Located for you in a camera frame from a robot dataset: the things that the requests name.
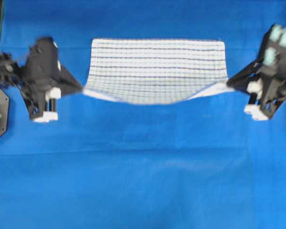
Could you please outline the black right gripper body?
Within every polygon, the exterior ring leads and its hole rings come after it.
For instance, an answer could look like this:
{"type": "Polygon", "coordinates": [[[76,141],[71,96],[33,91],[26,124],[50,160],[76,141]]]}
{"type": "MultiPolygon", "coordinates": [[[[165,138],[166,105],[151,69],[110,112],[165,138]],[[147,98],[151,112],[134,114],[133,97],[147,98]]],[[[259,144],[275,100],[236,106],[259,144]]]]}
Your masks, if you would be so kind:
{"type": "Polygon", "coordinates": [[[251,97],[244,112],[256,121],[266,121],[286,99],[286,27],[273,24],[266,32],[255,67],[246,89],[251,97]]]}

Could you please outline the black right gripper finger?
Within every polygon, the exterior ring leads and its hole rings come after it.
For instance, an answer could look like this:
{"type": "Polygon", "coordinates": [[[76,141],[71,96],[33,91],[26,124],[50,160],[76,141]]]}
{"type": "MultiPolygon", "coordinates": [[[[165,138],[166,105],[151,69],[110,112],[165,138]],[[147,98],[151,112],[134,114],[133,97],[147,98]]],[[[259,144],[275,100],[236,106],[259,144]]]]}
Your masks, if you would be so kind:
{"type": "Polygon", "coordinates": [[[230,78],[226,85],[228,87],[245,87],[252,81],[257,81],[260,78],[257,71],[261,68],[261,63],[253,61],[243,68],[240,72],[230,78]]]}
{"type": "Polygon", "coordinates": [[[249,92],[247,91],[248,83],[239,83],[239,84],[226,83],[226,85],[229,88],[232,88],[236,91],[240,91],[242,93],[249,94],[249,92]]]}

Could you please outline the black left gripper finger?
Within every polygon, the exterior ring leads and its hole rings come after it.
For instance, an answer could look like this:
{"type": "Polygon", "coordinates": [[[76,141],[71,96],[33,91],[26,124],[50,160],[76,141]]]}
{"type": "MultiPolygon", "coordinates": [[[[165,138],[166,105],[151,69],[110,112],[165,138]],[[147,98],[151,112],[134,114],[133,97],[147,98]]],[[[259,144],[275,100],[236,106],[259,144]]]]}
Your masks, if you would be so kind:
{"type": "Polygon", "coordinates": [[[59,69],[59,88],[61,87],[76,87],[83,88],[81,83],[73,77],[73,75],[68,71],[68,69],[58,62],[59,69]]]}
{"type": "Polygon", "coordinates": [[[76,87],[61,87],[60,90],[61,90],[61,97],[82,92],[82,88],[76,88],[76,87]]]}

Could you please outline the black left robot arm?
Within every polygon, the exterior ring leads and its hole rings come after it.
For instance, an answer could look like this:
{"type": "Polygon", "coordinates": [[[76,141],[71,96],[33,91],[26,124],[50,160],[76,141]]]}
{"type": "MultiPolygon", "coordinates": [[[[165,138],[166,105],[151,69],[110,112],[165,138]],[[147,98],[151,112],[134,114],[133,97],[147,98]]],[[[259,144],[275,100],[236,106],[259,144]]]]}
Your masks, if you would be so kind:
{"type": "Polygon", "coordinates": [[[33,122],[56,121],[56,101],[83,90],[81,83],[59,61],[59,50],[52,37],[41,37],[30,47],[24,66],[12,56],[0,53],[0,86],[19,89],[33,122]]]}

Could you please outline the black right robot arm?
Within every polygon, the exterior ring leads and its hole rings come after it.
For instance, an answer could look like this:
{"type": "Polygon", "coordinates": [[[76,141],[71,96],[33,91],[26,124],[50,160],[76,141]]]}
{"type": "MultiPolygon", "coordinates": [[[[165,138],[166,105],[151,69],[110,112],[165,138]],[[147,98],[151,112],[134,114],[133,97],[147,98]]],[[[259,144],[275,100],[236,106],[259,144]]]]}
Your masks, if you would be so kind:
{"type": "Polygon", "coordinates": [[[256,59],[226,85],[250,96],[244,112],[254,120],[272,119],[286,100],[286,27],[273,24],[263,36],[256,59]]]}

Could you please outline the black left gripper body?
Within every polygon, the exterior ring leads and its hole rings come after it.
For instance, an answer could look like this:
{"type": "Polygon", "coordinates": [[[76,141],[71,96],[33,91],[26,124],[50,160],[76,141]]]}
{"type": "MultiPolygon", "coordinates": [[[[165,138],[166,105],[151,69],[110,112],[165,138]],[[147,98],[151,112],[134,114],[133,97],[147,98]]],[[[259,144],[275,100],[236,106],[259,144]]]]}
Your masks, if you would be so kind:
{"type": "Polygon", "coordinates": [[[33,122],[58,120],[56,102],[61,99],[58,86],[61,64],[58,47],[52,37],[39,38],[30,47],[26,64],[21,69],[20,93],[33,122]]]}

